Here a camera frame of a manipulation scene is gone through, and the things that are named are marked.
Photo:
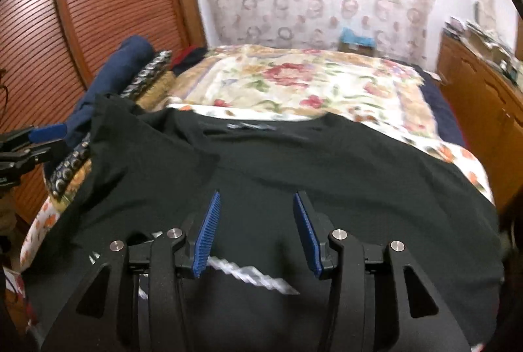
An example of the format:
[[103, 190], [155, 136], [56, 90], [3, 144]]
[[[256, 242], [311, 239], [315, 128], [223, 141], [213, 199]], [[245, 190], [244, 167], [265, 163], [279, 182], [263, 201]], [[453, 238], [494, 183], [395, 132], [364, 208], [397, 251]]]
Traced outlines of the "long wooden cabinet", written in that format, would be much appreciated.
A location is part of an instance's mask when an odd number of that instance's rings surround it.
[[522, 93], [446, 33], [441, 34], [437, 74], [502, 214], [522, 195]]

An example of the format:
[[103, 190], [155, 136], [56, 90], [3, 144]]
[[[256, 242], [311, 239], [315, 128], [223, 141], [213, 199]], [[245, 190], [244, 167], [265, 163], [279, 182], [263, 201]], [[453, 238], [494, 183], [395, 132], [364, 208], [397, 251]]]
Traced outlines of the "wooden louvered wardrobe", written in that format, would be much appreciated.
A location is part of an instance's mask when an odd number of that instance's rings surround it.
[[206, 43], [197, 0], [1, 0], [1, 128], [61, 122], [125, 38]]

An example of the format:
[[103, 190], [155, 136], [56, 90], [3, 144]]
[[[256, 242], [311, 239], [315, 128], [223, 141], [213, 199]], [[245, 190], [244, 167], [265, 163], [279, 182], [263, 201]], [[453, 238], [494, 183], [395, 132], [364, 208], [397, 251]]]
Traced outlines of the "navy blue bed blanket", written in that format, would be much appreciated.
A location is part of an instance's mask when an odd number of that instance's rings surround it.
[[467, 147], [463, 132], [457, 122], [454, 112], [452, 111], [447, 100], [442, 95], [440, 88], [436, 81], [423, 71], [417, 65], [413, 68], [417, 74], [423, 78], [424, 83], [419, 87], [423, 97], [432, 110], [432, 114], [437, 123], [437, 132], [442, 140], [459, 145], [460, 147]]

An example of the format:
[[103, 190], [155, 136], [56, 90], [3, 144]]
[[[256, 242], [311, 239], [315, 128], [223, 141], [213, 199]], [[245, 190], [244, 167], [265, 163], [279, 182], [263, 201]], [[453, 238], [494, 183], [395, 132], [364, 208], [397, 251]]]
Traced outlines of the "orange print white bedsheet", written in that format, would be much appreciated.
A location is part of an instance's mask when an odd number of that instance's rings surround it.
[[[169, 107], [231, 121], [254, 120], [260, 122], [298, 122], [310, 118], [308, 114], [277, 114], [271, 111], [261, 111], [240, 107], [214, 107], [194, 104], [184, 105], [182, 103], [170, 104]], [[494, 200], [493, 192], [488, 184], [488, 176], [485, 169], [480, 161], [466, 148], [445, 141], [438, 136], [427, 138], [412, 134], [408, 132], [407, 129], [386, 123], [371, 113], [350, 113], [345, 114], [345, 117], [352, 122], [363, 123], [390, 138], [416, 147], [418, 150], [428, 153], [436, 159], [456, 165], [478, 191], [480, 191], [490, 202]], [[35, 255], [41, 247], [44, 238], [60, 219], [61, 214], [75, 197], [76, 192], [90, 172], [91, 161], [86, 160], [82, 163], [80, 168], [74, 172], [74, 176], [71, 178], [69, 186], [73, 191], [64, 197], [65, 203], [60, 204], [54, 198], [48, 197], [41, 206], [22, 243], [20, 251], [20, 269], [22, 271], [29, 268], [30, 264], [35, 259]]]

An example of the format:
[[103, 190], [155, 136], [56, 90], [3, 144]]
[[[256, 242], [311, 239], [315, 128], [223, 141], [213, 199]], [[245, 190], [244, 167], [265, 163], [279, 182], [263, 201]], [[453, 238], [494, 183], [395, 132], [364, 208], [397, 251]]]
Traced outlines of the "cardboard box with blue cloth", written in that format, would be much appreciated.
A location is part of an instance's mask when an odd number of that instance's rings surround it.
[[374, 57], [376, 53], [376, 42], [374, 38], [355, 34], [351, 28], [343, 28], [340, 34], [338, 51]]

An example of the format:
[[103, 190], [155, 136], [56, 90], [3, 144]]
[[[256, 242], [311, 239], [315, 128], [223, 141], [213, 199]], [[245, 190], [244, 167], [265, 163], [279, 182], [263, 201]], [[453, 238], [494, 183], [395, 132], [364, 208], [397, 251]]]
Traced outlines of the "navy blue folded blanket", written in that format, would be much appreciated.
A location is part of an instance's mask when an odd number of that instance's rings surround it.
[[123, 92], [154, 55], [152, 45], [140, 36], [131, 36], [120, 44], [97, 73], [87, 92], [76, 103], [73, 112], [67, 117], [67, 133], [64, 141], [68, 148], [75, 148], [90, 132], [96, 96]]

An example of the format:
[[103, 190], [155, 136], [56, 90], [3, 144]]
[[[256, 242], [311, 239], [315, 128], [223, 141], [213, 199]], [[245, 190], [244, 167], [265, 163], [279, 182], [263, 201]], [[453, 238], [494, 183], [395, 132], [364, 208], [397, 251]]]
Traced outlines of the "black t-shirt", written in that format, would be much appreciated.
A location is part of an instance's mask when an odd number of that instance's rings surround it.
[[227, 121], [96, 98], [91, 173], [24, 272], [41, 330], [116, 239], [145, 239], [222, 196], [213, 253], [294, 288], [285, 295], [216, 270], [184, 286], [198, 351], [313, 351], [329, 286], [308, 269], [293, 197], [360, 241], [411, 251], [472, 346], [497, 325], [497, 211], [456, 165], [335, 114]]

